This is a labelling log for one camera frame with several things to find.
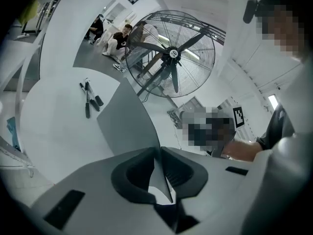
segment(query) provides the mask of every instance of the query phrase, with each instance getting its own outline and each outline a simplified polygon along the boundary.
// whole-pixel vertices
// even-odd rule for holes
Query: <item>wire fan cage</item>
[[[195,26],[195,22],[203,25],[184,12],[164,10],[149,14],[135,25],[127,41],[126,63],[133,78],[146,91],[162,97],[180,97],[194,92],[208,79],[215,62],[215,47],[208,31],[202,30],[205,26]],[[176,65],[176,90],[173,73],[168,70],[170,58],[166,59],[163,53],[136,44],[144,42],[167,50],[179,50],[188,40],[200,34],[202,37],[196,43],[186,49],[181,48]]]

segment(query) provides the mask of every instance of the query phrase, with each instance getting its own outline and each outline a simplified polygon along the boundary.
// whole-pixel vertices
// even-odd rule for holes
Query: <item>white round table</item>
[[[86,96],[79,86],[89,78],[104,105],[119,82],[98,71],[70,68],[39,80],[28,93],[21,112],[21,138],[33,165],[57,183],[78,168],[113,156],[90,105],[85,115]]]

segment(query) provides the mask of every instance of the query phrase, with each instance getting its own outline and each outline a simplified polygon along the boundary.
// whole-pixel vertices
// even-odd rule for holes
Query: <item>yellow-green cloth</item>
[[[37,0],[33,0],[31,3],[26,6],[24,11],[20,14],[18,20],[20,21],[21,25],[24,25],[29,20],[34,18],[37,14],[37,9],[39,6],[39,2]]]

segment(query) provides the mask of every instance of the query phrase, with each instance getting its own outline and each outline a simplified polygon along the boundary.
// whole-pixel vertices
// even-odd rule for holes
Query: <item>person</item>
[[[96,19],[93,21],[92,25],[90,26],[90,28],[88,29],[86,35],[85,35],[85,39],[89,39],[89,34],[90,32],[92,32],[95,37],[93,40],[90,41],[90,43],[93,45],[94,42],[100,38],[103,34],[103,24],[100,20],[100,17],[103,17],[101,14],[99,14]]]
[[[153,45],[157,45],[158,43],[158,31],[157,29],[148,24],[145,21],[140,21],[137,24],[137,28],[134,29],[133,33],[130,35],[132,41],[139,41],[144,43],[150,43]],[[113,64],[113,67],[116,68],[120,72],[124,72],[127,69],[127,65],[129,67],[138,63],[144,56],[146,56],[151,50],[135,47],[129,56],[120,64]]]
[[[304,63],[309,56],[309,41],[306,39],[299,16],[281,0],[261,0],[264,9],[258,13],[262,22],[262,33],[270,34],[275,42],[280,43],[281,49],[292,53],[292,57]],[[252,162],[255,156],[263,151],[272,149],[284,137],[294,134],[291,121],[282,105],[278,105],[270,119],[266,132],[255,142],[234,140],[223,149],[223,154],[237,160]]]
[[[128,39],[128,34],[132,30],[132,26],[130,24],[126,24],[122,29],[122,32],[117,32],[113,35],[113,37],[108,41],[108,49],[103,52],[102,55],[112,57],[119,64],[120,59],[125,54],[125,45]]]

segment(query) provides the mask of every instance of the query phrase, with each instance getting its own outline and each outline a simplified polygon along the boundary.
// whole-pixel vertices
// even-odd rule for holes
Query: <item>ceiling light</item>
[[[163,38],[163,39],[165,39],[165,40],[167,40],[167,41],[170,41],[167,37],[164,37],[164,36],[162,36],[162,35],[159,35],[158,37]]]
[[[277,105],[278,105],[278,102],[277,102],[275,95],[269,96],[268,99],[269,99],[270,103],[272,104],[272,106],[275,110]]]
[[[197,56],[195,53],[191,52],[190,50],[186,49],[186,52],[188,52],[190,55],[194,56],[195,58],[197,58],[198,60],[200,60],[200,57]]]

